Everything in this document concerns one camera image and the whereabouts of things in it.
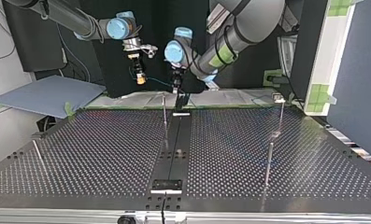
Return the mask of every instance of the end effector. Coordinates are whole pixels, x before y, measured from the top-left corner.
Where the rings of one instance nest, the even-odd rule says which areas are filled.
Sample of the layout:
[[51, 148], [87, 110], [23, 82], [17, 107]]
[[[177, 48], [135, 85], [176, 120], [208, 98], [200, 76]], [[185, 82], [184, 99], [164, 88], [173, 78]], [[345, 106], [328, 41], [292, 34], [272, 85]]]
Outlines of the end effector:
[[143, 85], [147, 82], [145, 74], [146, 67], [142, 61], [143, 53], [147, 54], [151, 59], [158, 49], [152, 45], [142, 44], [141, 38], [138, 35], [142, 26], [136, 26], [136, 18], [133, 12], [122, 12], [116, 16], [117, 18], [107, 22], [107, 34], [112, 39], [123, 41], [123, 50], [133, 63], [136, 82], [138, 85]]

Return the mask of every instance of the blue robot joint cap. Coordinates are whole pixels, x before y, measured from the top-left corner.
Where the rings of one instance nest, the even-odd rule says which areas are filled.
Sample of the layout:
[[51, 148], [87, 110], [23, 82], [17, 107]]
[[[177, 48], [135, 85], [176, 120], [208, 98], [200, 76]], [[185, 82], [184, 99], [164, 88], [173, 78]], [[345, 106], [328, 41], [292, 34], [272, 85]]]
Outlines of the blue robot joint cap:
[[164, 50], [165, 58], [171, 63], [180, 63], [184, 57], [183, 54], [184, 50], [176, 40], [168, 42]]
[[192, 39], [193, 31], [187, 27], [177, 27], [174, 35]]
[[112, 39], [124, 39], [130, 34], [130, 24], [122, 18], [112, 19], [107, 24], [107, 33]]

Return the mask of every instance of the metal rod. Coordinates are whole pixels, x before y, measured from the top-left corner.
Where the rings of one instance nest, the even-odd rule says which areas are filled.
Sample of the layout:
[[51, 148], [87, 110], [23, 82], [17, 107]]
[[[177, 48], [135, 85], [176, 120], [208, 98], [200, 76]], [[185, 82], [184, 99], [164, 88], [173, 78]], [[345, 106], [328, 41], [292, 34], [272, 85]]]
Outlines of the metal rod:
[[163, 98], [162, 98], [162, 105], [163, 105], [163, 117], [164, 117], [164, 128], [167, 130], [167, 114], [165, 110], [165, 95], [163, 93]]
[[[26, 6], [31, 0], [6, 0], [17, 7]], [[92, 24], [89, 19], [78, 11], [75, 7], [69, 6], [63, 0], [49, 0], [49, 19], [60, 23], [62, 26], [77, 33], [78, 35], [89, 35], [92, 31]], [[31, 9], [42, 16], [44, 10], [39, 4], [35, 4]]]
[[42, 158], [42, 155], [40, 154], [39, 147], [37, 145], [36, 140], [33, 140], [33, 144], [34, 144], [34, 147], [36, 148], [36, 153], [37, 153], [38, 158], [43, 161], [43, 158]]
[[284, 114], [284, 106], [285, 106], [285, 102], [282, 103], [281, 105], [281, 112], [280, 112], [280, 124], [278, 126], [278, 131], [281, 133], [281, 123], [283, 121], [283, 114]]
[[269, 144], [269, 149], [267, 151], [267, 167], [266, 167], [266, 177], [264, 179], [264, 184], [266, 186], [269, 185], [269, 176], [270, 176], [270, 165], [272, 163], [272, 155], [273, 155], [273, 143]]

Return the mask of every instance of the black cable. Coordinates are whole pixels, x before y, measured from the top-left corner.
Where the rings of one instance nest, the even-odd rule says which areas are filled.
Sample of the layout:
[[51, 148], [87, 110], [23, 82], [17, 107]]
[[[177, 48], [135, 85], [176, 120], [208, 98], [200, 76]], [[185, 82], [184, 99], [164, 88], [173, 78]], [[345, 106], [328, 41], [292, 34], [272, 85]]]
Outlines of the black cable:
[[[221, 61], [221, 63], [223, 63], [225, 66], [229, 66], [231, 65], [233, 62], [231, 63], [227, 63], [226, 61], [223, 60], [223, 58], [221, 57], [220, 55], [220, 51], [218, 50], [218, 36], [220, 35], [220, 32], [222, 30], [222, 27], [225, 25], [225, 23], [229, 20], [229, 18], [232, 16], [232, 14], [228, 14], [225, 18], [225, 20], [223, 20], [220, 28], [218, 29], [218, 31], [216, 31], [217, 33], [215, 34], [215, 40], [214, 40], [214, 49], [215, 49], [215, 54], [217, 55], [218, 59]], [[229, 39], [228, 39], [228, 33], [227, 33], [227, 28], [230, 28], [229, 25], [225, 26], [224, 28], [224, 31], [223, 31], [223, 37], [224, 37], [224, 40], [225, 40], [225, 44], [226, 46], [228, 47], [228, 49], [231, 51], [232, 55], [234, 55], [234, 57], [236, 58], [236, 53], [234, 52], [230, 42], [229, 42]]]
[[[286, 10], [287, 10], [287, 5], [285, 4], [284, 5], [284, 11], [281, 15], [281, 27], [283, 26], [284, 24], [284, 15], [286, 13]], [[295, 96], [295, 98], [298, 100], [299, 102], [299, 105], [302, 107], [302, 109], [305, 111], [305, 105], [302, 105], [302, 102], [301, 102], [301, 99], [298, 97], [298, 95], [296, 94], [295, 92], [295, 89], [293, 88], [293, 84], [291, 83], [291, 80], [290, 80], [290, 77], [288, 76], [287, 74], [287, 67], [286, 67], [286, 64], [284, 62], [284, 55], [283, 55], [283, 45], [282, 45], [282, 37], [281, 35], [279, 36], [280, 38], [280, 56], [281, 56], [281, 61], [283, 62], [283, 70], [284, 70], [284, 76], [288, 79], [288, 83], [290, 84], [290, 88], [293, 92], [293, 95]]]
[[[87, 81], [86, 73], [82, 69], [80, 69], [77, 64], [75, 64], [75, 63], [73, 63], [73, 62], [71, 62], [69, 60], [68, 60], [68, 63], [69, 63], [69, 65], [72, 68], [73, 78], [75, 78], [75, 75], [78, 75], [78, 77], [80, 78], [80, 80]], [[74, 67], [72, 65], [74, 65], [83, 74], [83, 77], [74, 69]]]
[[163, 205], [162, 205], [162, 210], [161, 210], [161, 215], [162, 215], [162, 224], [165, 224], [165, 216], [164, 216], [164, 207], [165, 207], [165, 196], [167, 194], [164, 195], [164, 199], [163, 199]]
[[228, 38], [228, 30], [229, 30], [229, 28], [231, 28], [231, 26], [230, 25], [226, 25], [225, 28], [223, 29], [223, 39], [225, 40], [226, 46], [228, 47], [228, 49], [231, 51], [232, 55], [234, 56], [234, 58], [233, 58], [234, 61], [232, 62], [232, 63], [234, 63], [238, 56], [235, 53], [234, 49], [232, 48], [231, 43], [229, 42], [229, 38]]

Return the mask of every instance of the silver rod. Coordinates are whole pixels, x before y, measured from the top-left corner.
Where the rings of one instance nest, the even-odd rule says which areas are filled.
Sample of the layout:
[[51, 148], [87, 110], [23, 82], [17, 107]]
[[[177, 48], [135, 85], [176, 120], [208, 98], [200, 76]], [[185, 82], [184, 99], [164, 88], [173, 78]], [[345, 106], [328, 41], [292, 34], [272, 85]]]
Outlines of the silver rod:
[[39, 147], [38, 147], [38, 145], [37, 145], [36, 140], [33, 140], [33, 144], [34, 144], [34, 147], [36, 148], [36, 153], [37, 153], [38, 158], [39, 158], [40, 160], [43, 160], [43, 159], [42, 159], [42, 155], [40, 154]]
[[266, 186], [269, 185], [269, 176], [270, 176], [270, 165], [272, 163], [272, 155], [273, 155], [273, 143], [269, 144], [269, 149], [267, 151], [267, 167], [266, 167], [266, 177], [264, 179], [264, 184]]
[[283, 121], [283, 114], [284, 114], [284, 105], [285, 105], [285, 102], [282, 103], [281, 105], [281, 113], [280, 113], [280, 124], [278, 126], [278, 131], [281, 133], [281, 123]]
[[164, 128], [167, 130], [167, 114], [165, 112], [165, 95], [164, 95], [164, 93], [163, 93], [163, 98], [162, 98], [162, 105], [163, 105]]

